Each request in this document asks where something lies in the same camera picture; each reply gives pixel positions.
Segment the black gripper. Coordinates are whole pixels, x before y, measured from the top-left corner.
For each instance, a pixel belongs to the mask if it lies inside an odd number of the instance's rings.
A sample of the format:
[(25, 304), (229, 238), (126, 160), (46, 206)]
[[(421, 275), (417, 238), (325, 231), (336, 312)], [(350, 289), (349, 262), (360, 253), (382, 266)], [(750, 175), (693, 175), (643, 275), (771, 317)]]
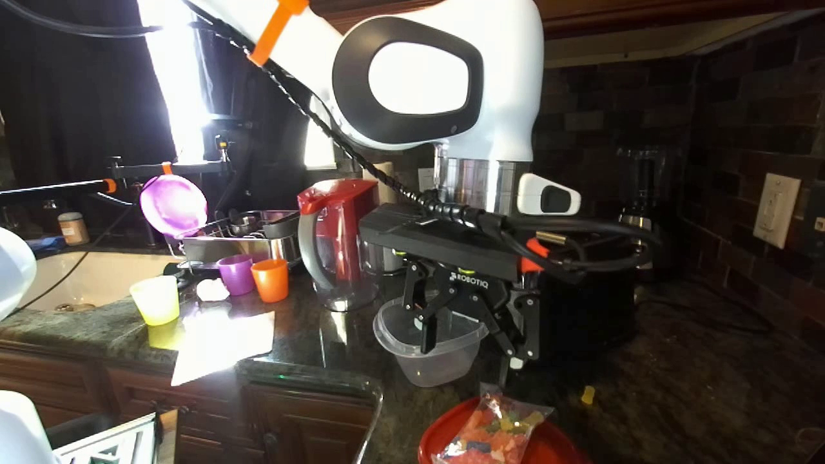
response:
[(380, 206), (360, 222), (360, 236), (400, 256), (402, 308), (422, 354), (435, 348), (435, 317), (453, 311), (488, 327), (511, 371), (539, 358), (539, 271), (524, 271), (502, 238), (404, 206)]

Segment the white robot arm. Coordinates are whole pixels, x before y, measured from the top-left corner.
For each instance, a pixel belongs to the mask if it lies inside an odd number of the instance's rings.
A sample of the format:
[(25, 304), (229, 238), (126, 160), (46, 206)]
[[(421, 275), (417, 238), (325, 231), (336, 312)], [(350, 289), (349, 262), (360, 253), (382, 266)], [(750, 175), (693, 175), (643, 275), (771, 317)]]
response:
[(533, 311), (515, 284), (545, 269), (519, 241), (520, 220), (573, 217), (581, 193), (529, 170), (545, 81), (533, 0), (435, 0), (336, 32), (306, 0), (184, 0), (255, 68), (280, 68), (327, 115), (318, 122), (345, 152), (431, 146), (439, 182), (411, 209), (380, 206), (360, 238), (402, 253), (404, 302), (425, 331), (447, 304), (476, 311), (511, 365), (539, 356)]

